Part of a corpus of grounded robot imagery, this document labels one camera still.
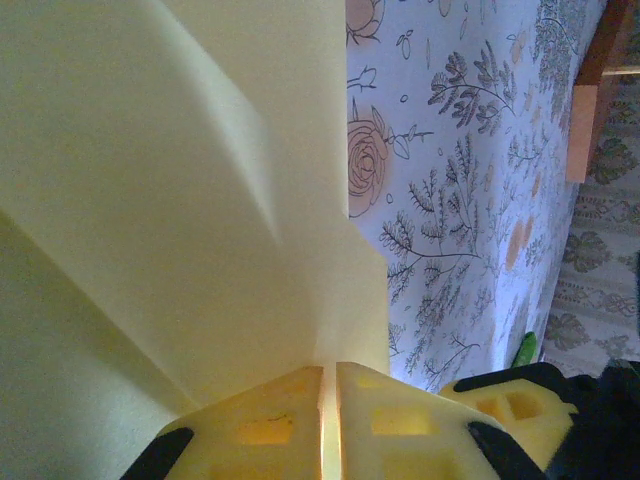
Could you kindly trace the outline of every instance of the green object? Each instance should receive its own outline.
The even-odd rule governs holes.
[[[533,360],[533,354],[536,353],[536,347],[538,346],[538,340],[536,334],[533,332],[527,332],[520,344],[520,349],[516,353],[516,358],[511,364],[511,368],[523,367],[529,365]]]

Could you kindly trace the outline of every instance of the floral tablecloth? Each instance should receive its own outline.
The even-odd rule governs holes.
[[[347,0],[349,209],[388,260],[392,375],[437,391],[542,338],[598,0]]]

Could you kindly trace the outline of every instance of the rose drawing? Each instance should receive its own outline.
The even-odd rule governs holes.
[[[358,44],[358,38],[377,40],[375,33],[384,16],[385,0],[347,0],[347,43],[349,38]]]
[[[389,151],[373,121],[354,120],[348,124],[348,153],[349,216],[358,217],[380,196]]]

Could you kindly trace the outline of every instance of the patterned fabric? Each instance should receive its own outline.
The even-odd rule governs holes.
[[[542,338],[577,195],[571,85],[603,7],[346,1],[350,216],[388,260],[396,378],[437,391]],[[610,150],[614,181],[632,161]],[[601,242],[578,235],[576,262],[607,261]]]
[[[628,57],[630,64],[640,61],[640,31]],[[565,375],[599,375],[612,357],[640,360],[639,85],[634,77],[622,82],[578,194],[544,343],[546,360]]]

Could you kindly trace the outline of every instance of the wooden board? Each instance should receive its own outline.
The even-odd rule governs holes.
[[[618,76],[603,75],[624,61],[635,0],[610,0],[573,86],[567,181],[583,183],[607,120]]]

